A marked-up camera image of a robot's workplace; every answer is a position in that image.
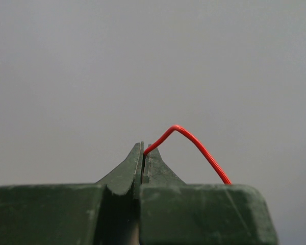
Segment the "dark metal object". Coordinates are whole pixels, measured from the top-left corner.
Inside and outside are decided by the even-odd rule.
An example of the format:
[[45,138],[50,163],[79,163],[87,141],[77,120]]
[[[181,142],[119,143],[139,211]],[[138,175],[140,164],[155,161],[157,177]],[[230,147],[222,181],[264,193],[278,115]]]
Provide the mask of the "dark metal object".
[[255,189],[186,185],[143,151],[95,184],[0,187],[0,244],[277,244]]

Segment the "white surface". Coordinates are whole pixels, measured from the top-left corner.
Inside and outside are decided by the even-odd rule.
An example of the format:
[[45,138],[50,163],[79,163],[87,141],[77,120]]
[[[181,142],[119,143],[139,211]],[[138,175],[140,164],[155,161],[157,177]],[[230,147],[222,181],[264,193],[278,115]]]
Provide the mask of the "white surface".
[[[172,124],[306,244],[306,1],[0,1],[0,185],[94,182]],[[188,183],[220,183],[179,134]]]

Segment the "gray wall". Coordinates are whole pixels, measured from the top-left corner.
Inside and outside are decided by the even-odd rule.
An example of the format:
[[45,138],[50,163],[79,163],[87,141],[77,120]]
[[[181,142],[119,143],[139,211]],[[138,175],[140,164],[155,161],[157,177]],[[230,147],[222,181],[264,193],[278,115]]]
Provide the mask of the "gray wall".
[[[0,185],[97,181],[172,124],[306,244],[306,1],[0,1]],[[159,149],[221,183],[181,135]]]

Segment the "scratch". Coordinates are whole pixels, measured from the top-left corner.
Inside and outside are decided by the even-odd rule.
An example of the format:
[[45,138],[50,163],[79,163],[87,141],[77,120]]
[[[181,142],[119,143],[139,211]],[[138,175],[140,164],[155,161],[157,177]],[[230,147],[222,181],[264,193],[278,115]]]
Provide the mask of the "scratch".
[[240,212],[239,212],[239,210],[238,210],[238,208],[237,208],[237,206],[236,206],[236,204],[235,204],[233,198],[231,197],[230,193],[229,193],[228,190],[226,190],[226,189],[225,189],[224,191],[225,191],[225,194],[226,194],[226,196],[228,197],[229,201],[231,202],[231,204],[232,204],[234,210],[236,211],[236,213],[237,213],[237,215],[238,215],[238,217],[239,217],[241,223],[243,224],[244,228],[246,229],[247,234],[248,234],[250,237],[252,237],[252,235],[251,235],[251,233],[250,233],[250,231],[249,231],[248,225],[246,224],[246,222],[245,222],[243,216],[240,214]]

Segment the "red cable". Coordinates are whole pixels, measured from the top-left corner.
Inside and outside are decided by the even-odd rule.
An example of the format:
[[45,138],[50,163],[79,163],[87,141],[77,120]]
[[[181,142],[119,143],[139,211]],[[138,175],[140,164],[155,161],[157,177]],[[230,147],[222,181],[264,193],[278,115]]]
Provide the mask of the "red cable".
[[212,157],[212,155],[208,152],[208,150],[206,150],[206,148],[204,147],[204,145],[199,142],[199,140],[192,135],[191,133],[189,133],[186,129],[184,129],[183,127],[179,126],[179,125],[173,125],[171,126],[154,144],[152,144],[151,146],[149,146],[145,151],[144,151],[144,156],[146,156],[148,153],[150,153],[151,151],[153,151],[155,148],[157,148],[159,145],[161,145],[168,137],[169,135],[173,132],[173,131],[178,131],[179,133],[181,133],[182,135],[184,135],[186,138],[188,138],[191,142],[194,143],[194,145],[196,145],[196,147],[199,149],[199,151],[205,156],[205,158],[207,159],[207,161],[210,163],[210,165],[212,166],[212,168],[214,168],[214,170],[216,171],[216,173],[220,176],[220,178],[223,180],[224,184],[228,184],[231,185],[231,181],[228,178],[228,176],[225,174],[225,172],[223,171],[223,169],[219,166],[219,164],[217,163],[217,161]]

